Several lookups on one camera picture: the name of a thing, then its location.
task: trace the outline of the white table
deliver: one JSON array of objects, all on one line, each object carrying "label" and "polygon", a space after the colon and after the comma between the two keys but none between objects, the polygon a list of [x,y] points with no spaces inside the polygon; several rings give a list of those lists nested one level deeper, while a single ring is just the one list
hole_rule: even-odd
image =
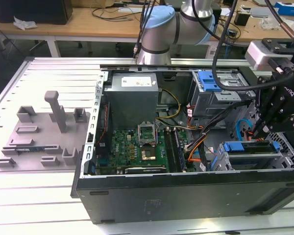
[{"label": "white table", "polygon": [[[50,112],[44,92],[59,91],[66,111],[91,107],[99,64],[134,64],[131,59],[36,58],[24,62],[0,95],[0,150],[21,105]],[[173,64],[209,65],[209,60],[173,59]],[[225,63],[248,65],[244,60]],[[93,225],[79,199],[70,197],[73,172],[0,173],[0,234],[203,234],[240,231],[249,235],[294,235],[294,201],[273,215]]]}]

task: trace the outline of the blue box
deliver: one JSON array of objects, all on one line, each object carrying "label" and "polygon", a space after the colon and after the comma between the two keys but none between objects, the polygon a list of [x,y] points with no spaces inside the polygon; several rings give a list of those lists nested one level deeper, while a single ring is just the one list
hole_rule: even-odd
[{"label": "blue box", "polygon": [[274,7],[279,8],[279,15],[294,16],[294,3],[277,2]]}]

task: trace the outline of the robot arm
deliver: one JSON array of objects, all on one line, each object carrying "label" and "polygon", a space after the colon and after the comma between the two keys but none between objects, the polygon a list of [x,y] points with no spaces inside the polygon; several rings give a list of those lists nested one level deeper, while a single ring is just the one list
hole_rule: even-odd
[{"label": "robot arm", "polygon": [[294,131],[294,38],[253,41],[245,57],[257,70],[268,70],[268,67],[274,70],[269,80],[259,77],[258,84],[290,78],[289,82],[257,91],[258,120],[252,128],[254,137]]},{"label": "robot arm", "polygon": [[[205,26],[213,30],[215,20],[211,1],[195,0],[195,9]],[[169,65],[170,45],[198,45],[209,38],[210,34],[201,27],[193,14],[191,0],[186,0],[179,13],[175,13],[170,6],[155,6],[142,35],[137,64]]]}]

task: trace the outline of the robot end effector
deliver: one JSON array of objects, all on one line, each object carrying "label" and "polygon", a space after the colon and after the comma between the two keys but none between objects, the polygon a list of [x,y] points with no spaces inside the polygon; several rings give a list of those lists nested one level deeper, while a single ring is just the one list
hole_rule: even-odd
[{"label": "robot end effector", "polygon": [[258,84],[286,80],[278,86],[257,91],[258,120],[252,128],[254,137],[294,131],[294,38],[252,41],[245,57],[256,70],[274,70],[270,79],[260,76]]}]

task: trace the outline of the wooden desk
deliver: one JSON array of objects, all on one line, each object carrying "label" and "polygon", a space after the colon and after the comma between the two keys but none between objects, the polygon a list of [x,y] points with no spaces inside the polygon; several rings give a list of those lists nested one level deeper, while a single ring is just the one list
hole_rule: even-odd
[{"label": "wooden desk", "polygon": [[[283,2],[294,2],[294,0],[286,0]],[[236,10],[238,10],[241,6],[245,7],[258,7],[258,5],[254,4],[250,0],[239,0],[238,4],[236,6]],[[288,20],[293,20],[294,17],[289,16],[281,16]],[[235,15],[232,17],[232,23],[234,23]],[[252,40],[259,40],[263,38],[289,38],[289,36],[284,32],[283,29],[279,30],[263,30],[260,27],[261,19],[259,18],[252,18],[249,17],[248,22],[246,26],[238,26],[238,28],[241,30],[241,36],[237,40],[238,42],[250,42]],[[217,28],[217,35],[221,35],[222,33],[222,26],[218,26]]]},{"label": "wooden desk", "polygon": [[[115,17],[129,13],[104,13],[104,17]],[[0,23],[0,29],[9,39],[45,40],[52,57],[60,57],[56,41],[85,42],[125,42],[133,43],[139,33],[139,21],[134,16],[131,21],[109,22],[92,16],[90,8],[74,8],[66,25],[38,23],[37,28],[25,31],[12,23]]]},{"label": "wooden desk", "polygon": [[[250,0],[239,0],[240,6],[256,6]],[[126,15],[127,13],[104,13],[105,17]],[[12,23],[0,23],[0,29],[10,39],[46,40],[52,57],[59,57],[59,49],[56,41],[86,41],[86,42],[136,42],[139,33],[139,22],[133,16],[132,21],[109,22],[92,16],[90,8],[74,8],[73,15],[66,25],[37,24],[37,28],[20,30]],[[238,41],[250,42],[265,37],[284,38],[286,33],[281,30],[262,30],[259,25],[260,19],[250,18],[246,26],[239,26],[242,34]],[[216,45],[216,39],[211,38],[211,45]]]}]

